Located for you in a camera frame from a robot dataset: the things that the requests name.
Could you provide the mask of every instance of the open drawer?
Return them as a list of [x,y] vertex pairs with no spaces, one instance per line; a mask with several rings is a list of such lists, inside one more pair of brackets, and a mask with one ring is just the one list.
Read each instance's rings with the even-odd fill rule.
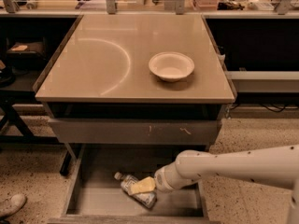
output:
[[116,172],[139,179],[153,176],[181,150],[178,146],[83,145],[63,214],[49,223],[211,223],[200,184],[171,193],[157,191],[157,202],[149,210],[124,193],[114,179]]

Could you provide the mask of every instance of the scratch mark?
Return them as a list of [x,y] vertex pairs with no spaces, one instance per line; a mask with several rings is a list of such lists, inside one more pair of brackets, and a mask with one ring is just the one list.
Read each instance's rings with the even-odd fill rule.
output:
[[179,128],[181,131],[186,132],[186,134],[191,135],[191,133],[186,128]]

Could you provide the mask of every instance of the drawer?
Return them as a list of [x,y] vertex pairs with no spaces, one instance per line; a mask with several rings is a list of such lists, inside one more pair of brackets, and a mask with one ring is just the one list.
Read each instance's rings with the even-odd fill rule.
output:
[[299,93],[299,72],[227,71],[237,92]]
[[62,143],[204,145],[215,142],[217,120],[50,119]]
[[83,145],[63,214],[49,223],[211,223],[206,217],[200,183],[171,193],[157,191],[157,202],[148,209],[124,193],[114,179],[118,171],[139,179],[153,176],[159,167],[171,163],[181,149]]

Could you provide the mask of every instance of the drawer front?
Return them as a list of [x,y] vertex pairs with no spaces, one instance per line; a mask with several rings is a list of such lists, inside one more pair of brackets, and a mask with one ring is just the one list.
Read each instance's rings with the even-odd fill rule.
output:
[[62,143],[199,145],[215,142],[216,120],[50,119]]

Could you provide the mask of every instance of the white bowl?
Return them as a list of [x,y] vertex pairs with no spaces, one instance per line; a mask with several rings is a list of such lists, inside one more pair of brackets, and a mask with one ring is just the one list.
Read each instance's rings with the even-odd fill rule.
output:
[[149,70],[164,81],[176,82],[192,73],[194,62],[181,53],[162,52],[150,59]]

